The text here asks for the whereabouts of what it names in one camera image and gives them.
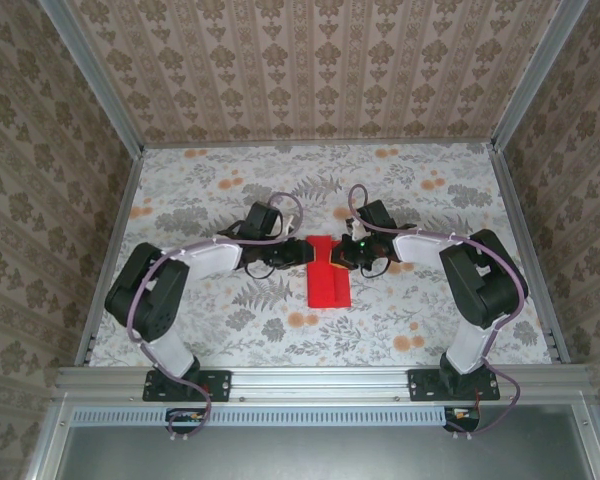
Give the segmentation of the grey metal panel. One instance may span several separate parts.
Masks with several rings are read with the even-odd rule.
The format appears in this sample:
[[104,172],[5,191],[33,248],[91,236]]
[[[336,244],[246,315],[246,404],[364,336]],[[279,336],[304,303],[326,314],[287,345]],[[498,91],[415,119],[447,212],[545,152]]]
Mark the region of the grey metal panel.
[[570,428],[216,427],[189,440],[156,428],[78,428],[58,480],[593,480]]

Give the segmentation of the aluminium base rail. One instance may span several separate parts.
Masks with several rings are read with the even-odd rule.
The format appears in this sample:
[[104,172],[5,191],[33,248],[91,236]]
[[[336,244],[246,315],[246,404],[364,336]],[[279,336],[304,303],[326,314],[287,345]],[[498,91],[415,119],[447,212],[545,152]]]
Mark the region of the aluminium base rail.
[[[230,367],[229,402],[252,405],[385,405],[411,401],[407,371],[398,367]],[[594,396],[582,365],[504,365],[496,376],[506,404],[520,393],[521,404],[568,404]],[[60,370],[52,398],[120,405],[142,401],[148,367],[71,367]]]

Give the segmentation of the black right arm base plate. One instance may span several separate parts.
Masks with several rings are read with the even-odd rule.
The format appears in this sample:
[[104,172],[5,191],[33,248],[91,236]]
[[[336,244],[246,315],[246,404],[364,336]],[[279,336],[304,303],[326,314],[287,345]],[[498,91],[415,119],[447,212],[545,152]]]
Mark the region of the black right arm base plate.
[[447,373],[439,368],[407,371],[411,401],[495,401],[501,398],[496,376],[485,368],[470,374]]

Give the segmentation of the aluminium table end rail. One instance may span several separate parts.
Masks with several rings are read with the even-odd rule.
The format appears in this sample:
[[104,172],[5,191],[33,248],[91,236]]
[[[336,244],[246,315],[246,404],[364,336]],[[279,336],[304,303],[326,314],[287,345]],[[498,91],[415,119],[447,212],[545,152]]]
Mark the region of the aluminium table end rail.
[[339,145],[452,145],[452,144],[492,144],[489,138],[376,138],[376,139],[300,139],[300,140],[261,140],[261,141],[208,141],[181,143],[146,143],[144,150],[165,149],[208,149],[208,148],[250,148],[250,147],[299,147],[299,146],[339,146]]

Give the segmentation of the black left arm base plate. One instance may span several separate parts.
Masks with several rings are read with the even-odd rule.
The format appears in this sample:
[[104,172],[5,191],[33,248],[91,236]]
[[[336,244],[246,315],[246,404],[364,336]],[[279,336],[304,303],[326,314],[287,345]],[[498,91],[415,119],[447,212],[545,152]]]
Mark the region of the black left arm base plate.
[[[212,402],[228,402],[232,372],[229,370],[200,370],[185,379],[203,389]],[[145,402],[204,402],[197,390],[173,381],[158,370],[147,373],[142,394]]]

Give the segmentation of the aluminium table side rail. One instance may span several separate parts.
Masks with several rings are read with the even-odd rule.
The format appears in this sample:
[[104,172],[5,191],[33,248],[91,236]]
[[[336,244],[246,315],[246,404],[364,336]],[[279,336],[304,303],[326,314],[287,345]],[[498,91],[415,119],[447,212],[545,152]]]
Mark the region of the aluminium table side rail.
[[109,245],[104,257],[90,309],[84,325],[80,344],[74,360],[75,367],[84,367],[89,365],[91,345],[97,337],[100,322],[103,317],[106,294],[111,285],[117,259],[120,253],[124,232],[129,220],[133,200],[138,189],[140,176],[143,168],[143,154],[141,151],[133,158],[129,177],[121,198],[119,210],[113,225]]
[[548,351],[554,363],[570,364],[571,357],[561,332],[504,154],[490,143],[487,144],[487,147],[529,286],[530,298],[533,300],[538,313]]

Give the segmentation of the red cloth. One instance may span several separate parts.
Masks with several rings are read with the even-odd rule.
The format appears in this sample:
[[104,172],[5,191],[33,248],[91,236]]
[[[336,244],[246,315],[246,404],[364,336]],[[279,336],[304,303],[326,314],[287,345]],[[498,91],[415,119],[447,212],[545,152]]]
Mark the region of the red cloth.
[[308,236],[314,260],[307,265],[307,302],[313,309],[349,308],[352,305],[349,271],[331,262],[338,242],[329,236]]

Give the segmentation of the floral patterned table cover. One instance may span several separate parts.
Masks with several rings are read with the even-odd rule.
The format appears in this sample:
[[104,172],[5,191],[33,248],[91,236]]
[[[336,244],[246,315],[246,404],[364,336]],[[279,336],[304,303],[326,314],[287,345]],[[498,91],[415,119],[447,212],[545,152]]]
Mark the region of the floral patterned table cover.
[[[399,224],[490,229],[517,251],[482,144],[200,148],[146,152],[119,261],[142,242],[209,238],[277,191],[285,214],[303,213],[302,236],[338,238],[349,204],[367,197]],[[352,273],[352,305],[337,309],[308,306],[304,268],[249,270],[187,285],[174,328],[205,367],[433,365],[461,321],[442,272],[421,264]]]

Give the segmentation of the small wired connector board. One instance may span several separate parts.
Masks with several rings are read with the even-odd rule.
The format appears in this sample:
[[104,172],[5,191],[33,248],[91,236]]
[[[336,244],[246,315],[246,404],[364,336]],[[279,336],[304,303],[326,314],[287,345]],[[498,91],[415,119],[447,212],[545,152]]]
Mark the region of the small wired connector board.
[[166,429],[172,437],[189,437],[207,421],[205,408],[174,408],[165,414]]
[[445,425],[443,428],[451,433],[472,433],[478,429],[480,409],[473,407],[445,407]]

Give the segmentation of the aluminium frame post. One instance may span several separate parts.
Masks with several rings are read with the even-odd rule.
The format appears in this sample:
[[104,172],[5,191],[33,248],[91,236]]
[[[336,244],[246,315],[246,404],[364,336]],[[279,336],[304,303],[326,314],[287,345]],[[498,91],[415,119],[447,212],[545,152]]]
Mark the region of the aluminium frame post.
[[588,0],[560,1],[494,130],[491,140],[496,151],[503,151],[511,140],[587,4]]
[[39,0],[133,161],[144,142],[66,0]]

